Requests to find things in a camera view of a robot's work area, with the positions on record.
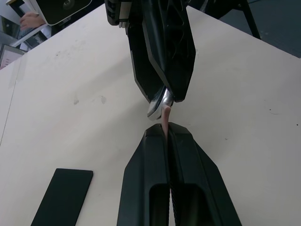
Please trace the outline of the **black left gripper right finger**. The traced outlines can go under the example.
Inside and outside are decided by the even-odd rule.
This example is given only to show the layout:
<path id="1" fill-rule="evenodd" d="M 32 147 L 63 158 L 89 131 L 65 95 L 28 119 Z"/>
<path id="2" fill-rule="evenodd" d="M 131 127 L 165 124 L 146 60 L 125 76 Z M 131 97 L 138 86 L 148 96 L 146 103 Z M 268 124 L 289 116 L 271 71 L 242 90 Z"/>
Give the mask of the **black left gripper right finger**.
<path id="1" fill-rule="evenodd" d="M 177 226 L 239 226 L 238 214 L 216 164 L 187 128 L 169 123 L 168 164 Z"/>

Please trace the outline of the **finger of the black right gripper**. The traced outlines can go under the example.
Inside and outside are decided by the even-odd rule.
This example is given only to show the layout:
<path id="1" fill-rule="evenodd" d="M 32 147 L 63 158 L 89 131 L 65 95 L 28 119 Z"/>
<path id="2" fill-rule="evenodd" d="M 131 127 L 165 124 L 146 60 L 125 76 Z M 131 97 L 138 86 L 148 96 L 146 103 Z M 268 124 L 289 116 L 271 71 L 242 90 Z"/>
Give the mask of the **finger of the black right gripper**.
<path id="1" fill-rule="evenodd" d="M 148 58 L 176 102 L 185 99 L 196 49 L 183 0 L 142 1 Z"/>
<path id="2" fill-rule="evenodd" d="M 165 53 L 163 31 L 148 29 L 144 23 L 129 23 L 127 36 L 135 82 L 146 100 L 151 102 L 164 85 L 156 71 L 159 56 Z"/>

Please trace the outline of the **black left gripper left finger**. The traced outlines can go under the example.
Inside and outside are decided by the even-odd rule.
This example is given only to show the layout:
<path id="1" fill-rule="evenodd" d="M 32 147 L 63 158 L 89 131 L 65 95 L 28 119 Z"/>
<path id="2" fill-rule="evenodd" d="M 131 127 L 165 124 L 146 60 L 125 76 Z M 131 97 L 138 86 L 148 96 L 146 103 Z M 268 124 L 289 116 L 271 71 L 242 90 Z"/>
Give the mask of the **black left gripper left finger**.
<path id="1" fill-rule="evenodd" d="M 167 226 L 170 176 L 160 124 L 148 128 L 124 170 L 118 226 Z"/>

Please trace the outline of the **bystander bare hand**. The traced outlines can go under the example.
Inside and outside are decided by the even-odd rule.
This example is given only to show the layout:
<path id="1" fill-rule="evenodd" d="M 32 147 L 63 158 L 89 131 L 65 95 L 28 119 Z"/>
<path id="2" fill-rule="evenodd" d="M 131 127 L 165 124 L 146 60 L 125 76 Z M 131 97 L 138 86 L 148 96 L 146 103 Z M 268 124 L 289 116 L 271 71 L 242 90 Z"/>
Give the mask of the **bystander bare hand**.
<path id="1" fill-rule="evenodd" d="M 21 30 L 38 28 L 45 23 L 46 22 L 39 14 L 27 12 L 20 19 L 20 28 Z"/>

